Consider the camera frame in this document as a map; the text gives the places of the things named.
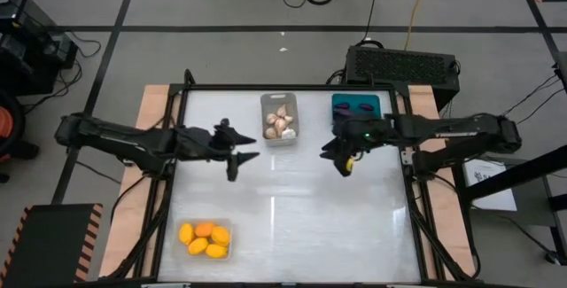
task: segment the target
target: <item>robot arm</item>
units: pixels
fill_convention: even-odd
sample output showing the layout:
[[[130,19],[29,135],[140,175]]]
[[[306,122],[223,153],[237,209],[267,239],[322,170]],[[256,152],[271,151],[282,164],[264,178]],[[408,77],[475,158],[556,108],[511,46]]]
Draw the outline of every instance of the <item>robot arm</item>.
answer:
[[[417,176],[430,175],[484,152],[512,153],[522,145],[513,121],[487,113],[448,120],[407,114],[386,114],[383,119],[353,116],[336,122],[332,132],[335,138],[324,145],[320,156],[333,160],[342,176],[351,174],[354,156],[384,145],[413,147],[430,138],[462,139],[437,152],[414,152],[408,162]]]
[[[147,175],[158,178],[171,174],[173,160],[226,160],[228,179],[234,182],[238,167],[259,155],[257,152],[232,153],[236,145],[256,140],[239,135],[228,119],[215,125],[211,136],[202,128],[141,130],[74,113],[63,117],[55,139],[67,147],[90,146],[121,160],[132,160]]]

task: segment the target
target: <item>plastic bin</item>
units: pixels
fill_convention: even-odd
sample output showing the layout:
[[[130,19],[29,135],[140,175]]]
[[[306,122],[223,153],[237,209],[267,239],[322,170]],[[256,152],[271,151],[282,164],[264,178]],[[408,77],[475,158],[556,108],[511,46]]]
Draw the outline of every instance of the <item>plastic bin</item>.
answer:
[[[206,253],[200,253],[198,255],[189,254],[187,251],[187,245],[182,243],[179,240],[179,229],[185,223],[189,223],[193,225],[193,227],[197,227],[198,224],[203,222],[212,222],[217,226],[222,226],[230,232],[230,245],[229,250],[227,251],[227,255],[224,258],[211,258]],[[230,258],[232,252],[232,246],[234,245],[234,233],[232,232],[232,221],[228,218],[187,218],[187,219],[180,219],[175,221],[175,231],[174,239],[172,241],[172,254],[174,259],[179,260],[179,262],[186,262],[186,261],[227,261]]]
[[[267,146],[286,146],[293,145],[297,143],[299,138],[299,112],[298,112],[298,102],[293,93],[268,93],[260,97],[260,104],[262,110],[262,136],[264,137],[264,142]],[[295,131],[295,138],[282,139],[281,137],[275,139],[266,138],[266,130],[268,128],[274,127],[266,123],[266,117],[268,114],[276,114],[277,109],[285,105],[285,111],[287,115],[293,117],[293,121],[288,125]]]

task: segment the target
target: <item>garlic bulb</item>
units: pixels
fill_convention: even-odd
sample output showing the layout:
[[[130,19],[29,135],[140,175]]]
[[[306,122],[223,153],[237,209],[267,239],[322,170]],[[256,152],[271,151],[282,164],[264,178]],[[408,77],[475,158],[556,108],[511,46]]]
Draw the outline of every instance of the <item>garlic bulb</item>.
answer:
[[[276,114],[277,114],[277,116],[279,116],[279,117],[282,117],[282,118],[285,117],[285,115],[287,115],[287,112],[285,111],[285,105],[280,106],[280,107],[277,109]]]
[[[277,138],[276,129],[275,129],[275,128],[268,128],[268,129],[266,129],[266,133],[264,133],[264,136],[265,136],[267,139],[274,139],[274,138]]]
[[[287,122],[284,119],[278,119],[274,126],[276,127],[277,134],[281,136],[282,132],[287,128]]]
[[[270,114],[268,114],[268,116],[266,116],[266,123],[267,124],[272,125],[272,124],[276,123],[276,121],[277,121],[277,115],[270,113]]]
[[[297,137],[297,134],[292,128],[286,128],[282,132],[282,139],[295,138],[295,137]]]

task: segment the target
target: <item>mango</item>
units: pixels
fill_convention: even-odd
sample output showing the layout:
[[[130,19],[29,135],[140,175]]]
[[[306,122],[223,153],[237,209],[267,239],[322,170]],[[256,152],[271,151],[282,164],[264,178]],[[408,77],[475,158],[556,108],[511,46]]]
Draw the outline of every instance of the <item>mango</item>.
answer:
[[[206,247],[205,253],[211,258],[224,258],[227,255],[227,247],[217,245],[217,244],[210,244]]]
[[[230,244],[230,233],[222,226],[215,226],[213,227],[213,231],[211,232],[211,239],[217,245],[226,247]]]
[[[189,254],[200,254],[205,251],[207,246],[209,246],[209,241],[206,238],[197,238],[189,244],[187,252],[189,252]]]
[[[193,232],[193,225],[189,223],[181,225],[181,228],[179,229],[179,240],[181,240],[182,243],[188,245],[193,241],[194,238],[195,234]]]
[[[195,228],[195,235],[197,235],[197,237],[210,237],[214,226],[216,225],[214,225],[212,222],[200,223]]]

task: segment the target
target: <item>gray floor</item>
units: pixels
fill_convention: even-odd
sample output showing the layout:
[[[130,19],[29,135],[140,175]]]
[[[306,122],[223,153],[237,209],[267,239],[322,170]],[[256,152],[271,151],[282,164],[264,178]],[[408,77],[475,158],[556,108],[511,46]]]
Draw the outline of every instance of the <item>gray floor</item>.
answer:
[[[112,26],[122,0],[35,0],[59,25]],[[415,0],[377,0],[374,26],[406,26]],[[285,26],[365,25],[371,0],[333,0],[325,6],[306,4],[290,9],[282,0],[131,0],[126,26]],[[539,4],[549,26],[567,27],[567,4]],[[536,27],[525,0],[423,0],[417,26]],[[104,45],[106,32],[80,33]],[[401,49],[404,33],[370,34],[387,48]],[[360,32],[222,32],[169,33],[122,32],[109,61],[94,114],[109,121],[132,125],[146,84],[180,82],[188,67],[199,83],[322,83],[344,64],[348,45],[359,41]],[[560,50],[567,50],[567,35],[554,35]],[[94,50],[82,44],[85,51]],[[552,75],[553,59],[539,34],[425,34],[412,35],[410,49],[454,54],[462,63],[461,92],[452,115],[501,113]],[[80,111],[100,67],[103,52],[81,59],[84,76],[69,95],[52,99],[28,118],[27,137],[42,147],[37,160],[13,161],[2,166],[12,175],[0,185],[0,253],[7,251],[21,211],[29,204],[46,204],[57,184],[65,150],[52,136],[59,117]],[[557,83],[531,98],[510,114],[521,120],[548,95]],[[567,97],[561,93],[520,125],[523,148],[514,156],[530,159],[564,145],[567,138]],[[83,150],[80,160],[121,177],[122,167],[112,156]],[[567,192],[563,179],[551,177],[554,194]],[[75,167],[66,203],[97,202],[112,206],[118,185]],[[562,214],[563,224],[567,216]],[[108,214],[97,245],[97,276],[104,250]],[[547,264],[541,251],[511,225],[489,217],[473,216],[474,238],[482,261],[481,278],[494,284],[561,286],[565,268]],[[528,228],[552,245],[547,230]]]

